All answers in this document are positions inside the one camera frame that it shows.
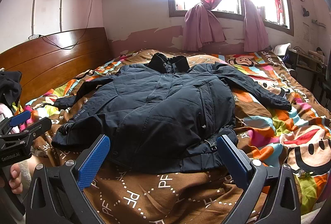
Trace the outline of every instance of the screw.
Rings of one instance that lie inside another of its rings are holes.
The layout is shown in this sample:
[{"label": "screw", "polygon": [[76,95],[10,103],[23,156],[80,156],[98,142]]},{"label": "screw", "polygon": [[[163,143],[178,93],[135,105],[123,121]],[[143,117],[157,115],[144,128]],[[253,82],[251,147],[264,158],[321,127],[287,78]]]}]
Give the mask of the screw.
[{"label": "screw", "polygon": [[42,163],[38,163],[37,166],[36,166],[36,169],[37,170],[40,170],[41,168],[43,168],[43,164]]},{"label": "screw", "polygon": [[286,170],[290,170],[291,169],[291,167],[287,163],[283,164],[283,167]]},{"label": "screw", "polygon": [[66,166],[73,166],[74,163],[75,163],[74,160],[66,161]]},{"label": "screw", "polygon": [[254,159],[252,160],[252,164],[254,164],[255,166],[261,166],[262,162],[258,159]]}]

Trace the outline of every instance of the monkey cartoon print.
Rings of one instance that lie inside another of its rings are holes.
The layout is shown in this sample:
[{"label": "monkey cartoon print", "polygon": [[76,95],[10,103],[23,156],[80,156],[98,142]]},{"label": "monkey cartoon print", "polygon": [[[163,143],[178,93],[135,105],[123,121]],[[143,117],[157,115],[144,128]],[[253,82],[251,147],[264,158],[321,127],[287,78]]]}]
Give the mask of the monkey cartoon print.
[{"label": "monkey cartoon print", "polygon": [[228,63],[252,67],[255,64],[257,64],[257,62],[254,61],[253,59],[254,59],[253,55],[236,54],[236,55],[233,55],[233,59],[228,60]]}]

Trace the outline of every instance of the white object on desk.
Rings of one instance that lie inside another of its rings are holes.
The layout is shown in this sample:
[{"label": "white object on desk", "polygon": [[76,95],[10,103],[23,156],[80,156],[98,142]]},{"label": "white object on desk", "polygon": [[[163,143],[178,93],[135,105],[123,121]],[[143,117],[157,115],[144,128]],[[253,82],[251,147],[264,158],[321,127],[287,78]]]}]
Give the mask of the white object on desk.
[{"label": "white object on desk", "polygon": [[287,44],[281,44],[281,45],[277,45],[273,52],[274,54],[276,54],[277,56],[284,56],[286,53],[287,48],[291,47],[291,43],[287,43]]},{"label": "white object on desk", "polygon": [[312,51],[312,50],[308,50],[308,53],[309,53],[308,56],[311,56],[312,58],[315,58],[315,59],[321,61],[322,63],[324,63],[324,56],[323,56],[323,54],[320,54],[320,53],[318,53],[316,51]]}]

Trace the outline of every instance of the bedspread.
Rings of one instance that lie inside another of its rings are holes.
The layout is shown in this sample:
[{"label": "bedspread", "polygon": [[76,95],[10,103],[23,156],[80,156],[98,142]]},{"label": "bedspread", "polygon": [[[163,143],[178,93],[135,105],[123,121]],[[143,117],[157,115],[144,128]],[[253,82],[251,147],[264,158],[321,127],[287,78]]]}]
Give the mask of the bedspread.
[{"label": "bedspread", "polygon": [[[34,141],[33,153],[48,157],[54,166],[79,155],[79,152],[52,148],[51,140],[57,128],[75,115],[92,93],[67,110],[39,107],[41,103],[53,103],[59,97],[74,95],[84,81],[116,73],[125,64],[147,63],[156,52],[142,50],[119,57],[27,103],[25,109],[32,113],[28,124],[42,117],[49,117],[53,123],[48,133]],[[167,57],[177,55],[164,54]],[[230,64],[266,89],[287,98],[292,104],[290,112],[265,108],[251,94],[240,89],[232,90],[236,103],[238,148],[249,158],[259,158],[268,166],[279,167],[287,162],[292,167],[302,214],[310,212],[317,201],[330,195],[330,112],[289,75],[278,57],[269,52],[185,56],[190,66],[206,62]],[[236,187],[224,168],[190,174],[151,175],[126,171],[105,161],[92,185],[84,192],[106,223],[131,223],[134,220],[135,223],[219,224],[235,205],[242,190]],[[266,194],[262,193],[251,220],[256,219],[265,197]]]}]

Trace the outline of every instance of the black jacket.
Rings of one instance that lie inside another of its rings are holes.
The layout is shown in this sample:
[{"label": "black jacket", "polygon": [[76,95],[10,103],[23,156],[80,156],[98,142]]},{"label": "black jacket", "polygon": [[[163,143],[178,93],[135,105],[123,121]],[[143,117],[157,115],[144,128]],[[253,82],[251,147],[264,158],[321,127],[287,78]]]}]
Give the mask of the black jacket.
[{"label": "black jacket", "polygon": [[82,84],[77,96],[54,105],[71,107],[98,90],[80,112],[62,125],[52,145],[89,147],[99,134],[111,140],[108,158],[145,173],[194,172],[222,165],[214,143],[227,134],[238,139],[230,87],[248,91],[264,106],[290,110],[290,103],[226,64],[189,68],[184,56],[156,53],[149,64],[131,64],[115,75]]},{"label": "black jacket", "polygon": [[22,73],[19,71],[0,72],[0,103],[11,108],[12,104],[19,100],[22,92],[20,80]]}]

